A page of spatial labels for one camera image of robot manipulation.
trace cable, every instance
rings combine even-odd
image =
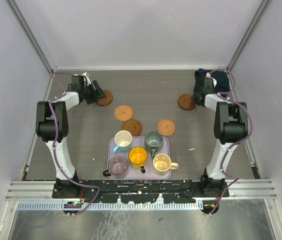
[[[66,95],[66,93],[62,94],[61,96],[59,97],[55,97],[56,99],[59,99],[61,97],[63,97],[64,95]],[[56,156],[56,148],[55,148],[55,144],[56,144],[56,141],[59,137],[59,133],[57,131],[58,129],[58,123],[57,123],[57,118],[56,118],[56,115],[55,115],[55,111],[53,109],[53,106],[52,106],[52,101],[48,101],[49,103],[49,107],[50,107],[50,110],[51,110],[51,113],[52,113],[52,116],[54,118],[54,125],[55,125],[55,138],[54,138],[54,141],[53,141],[53,144],[52,144],[52,147],[53,147],[53,156],[54,156],[54,159],[55,159],[55,164],[57,165],[57,167],[59,168],[59,170],[61,171],[61,173],[66,177],[66,179],[69,180],[69,182],[75,184],[75,185],[78,185],[80,187],[83,187],[83,188],[91,188],[91,189],[97,189],[97,192],[96,194],[94,195],[94,197],[92,198],[92,200],[89,202],[89,204],[82,210],[78,211],[77,213],[74,213],[74,216],[76,215],[79,215],[83,212],[85,212],[85,210],[96,200],[97,196],[99,195],[100,193],[100,187],[99,186],[93,186],[93,185],[85,185],[85,184],[81,184],[79,182],[75,182],[74,180],[72,180],[69,176],[66,175],[65,171],[63,170],[63,168],[61,167],[60,163],[58,162],[57,160],[57,156]]]
[[[64,92],[66,92],[66,89],[65,89],[65,87],[62,85],[62,83],[61,83],[59,80],[57,80],[57,79],[55,78],[55,76],[53,76],[53,75],[55,75],[55,74],[63,74],[63,75],[68,75],[68,76],[73,76],[73,75],[70,74],[70,73],[67,73],[67,72],[63,72],[63,71],[56,71],[56,72],[53,72],[53,73],[50,74],[50,77],[51,77],[54,81],[56,81],[57,84],[59,84],[59,86],[63,89]],[[86,80],[86,83],[87,83],[87,82],[88,82],[88,78],[87,78],[85,75],[82,75],[82,76],[84,76],[84,78],[85,78],[85,80]]]
[[[229,70],[227,70],[227,69],[225,69],[225,68],[218,68],[218,69],[215,69],[215,70],[211,71],[211,72],[210,72],[210,75],[211,75],[213,72],[215,72],[215,71],[226,72],[227,74],[229,74],[229,75],[232,77],[232,79],[233,79],[233,87],[232,87],[232,89],[230,89],[230,91],[228,91],[228,92],[218,92],[218,93],[217,93],[217,97],[219,97],[219,98],[222,99],[222,100],[227,101],[228,103],[236,104],[237,106],[239,106],[239,107],[246,113],[248,119],[250,120],[250,132],[247,134],[247,136],[246,136],[245,138],[243,138],[243,139],[241,139],[241,140],[239,140],[239,141],[233,143],[232,145],[230,145],[229,148],[226,150],[226,152],[225,152],[223,158],[222,158],[221,165],[220,165],[220,169],[222,170],[222,173],[223,173],[225,176],[234,179],[234,181],[232,181],[230,184],[228,184],[227,187],[224,189],[224,191],[222,192],[220,198],[218,199],[217,203],[215,204],[215,207],[213,207],[212,211],[210,212],[210,215],[213,214],[213,212],[216,210],[216,208],[217,208],[218,205],[220,204],[220,201],[221,201],[222,197],[224,196],[225,192],[227,191],[227,189],[228,189],[232,184],[236,183],[236,182],[240,179],[239,177],[237,177],[237,176],[232,176],[232,175],[226,173],[226,172],[223,170],[223,164],[224,164],[224,161],[225,161],[225,158],[226,158],[227,154],[229,153],[229,150],[230,150],[232,147],[234,147],[234,146],[236,146],[236,145],[238,145],[238,144],[244,142],[245,140],[249,139],[250,136],[251,136],[252,133],[253,133],[253,130],[254,130],[253,119],[252,119],[252,116],[250,115],[250,113],[247,111],[247,109],[246,109],[245,107],[243,107],[239,102],[236,102],[236,101],[234,101],[234,100],[230,100],[229,97],[226,98],[226,97],[223,97],[223,96],[222,96],[222,95],[231,94],[232,91],[234,90],[234,87],[235,87],[235,83],[236,83],[236,82],[235,82],[235,78],[234,78],[232,72],[229,71]]]

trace dark blue cloth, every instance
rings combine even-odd
[[[206,70],[206,69],[198,69],[195,71],[195,86],[194,91],[199,86],[199,82],[202,76],[206,76],[207,73],[211,72],[212,70]],[[217,81],[216,86],[214,87],[214,93],[226,93],[230,91],[230,80],[227,77],[227,73],[224,71],[215,71],[211,74],[211,77],[214,78]]]

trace brown coaster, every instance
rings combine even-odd
[[[161,120],[157,125],[157,131],[163,136],[170,136],[175,132],[175,124],[171,120]]]
[[[105,93],[106,97],[97,100],[96,104],[99,106],[107,106],[113,101],[113,94],[109,90],[104,90],[103,92]]]
[[[142,129],[143,127],[141,122],[136,119],[125,121],[122,125],[122,130],[129,131],[134,137],[139,136],[142,132]]]
[[[125,122],[133,117],[133,109],[128,105],[118,106],[114,111],[117,120]]]
[[[179,96],[177,103],[179,104],[180,108],[184,110],[193,110],[196,105],[195,103],[191,102],[191,94],[183,94]]]

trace metal floor panel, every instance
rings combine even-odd
[[[224,200],[200,210],[16,211],[9,240],[274,240],[264,200]]]
[[[70,83],[70,76],[58,74],[56,77],[64,86]],[[82,102],[68,112],[67,144],[80,179],[104,179],[102,172],[107,168],[108,142],[122,127],[122,122],[114,117],[114,110],[119,105],[133,108],[133,118],[143,125],[141,136],[156,131],[160,120],[172,120],[176,131],[168,137],[171,159],[180,167],[172,171],[170,178],[200,178],[215,148],[215,114],[204,107],[185,111],[177,105],[179,95],[194,89],[194,70],[100,70],[90,71],[90,79],[98,80],[103,90],[112,91],[114,100],[109,106]],[[54,82],[50,99],[61,93],[62,89]],[[228,173],[253,179],[244,144],[234,151]],[[52,157],[41,139],[35,143],[27,179],[55,179]]]

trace cream mug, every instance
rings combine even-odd
[[[132,148],[132,134],[129,131],[119,131],[115,137],[114,141],[116,146],[113,149],[114,154],[119,152],[128,152]]]
[[[169,169],[174,170],[179,168],[179,165],[176,162],[172,162],[171,158],[163,153],[154,157],[153,166],[158,175],[166,174]]]

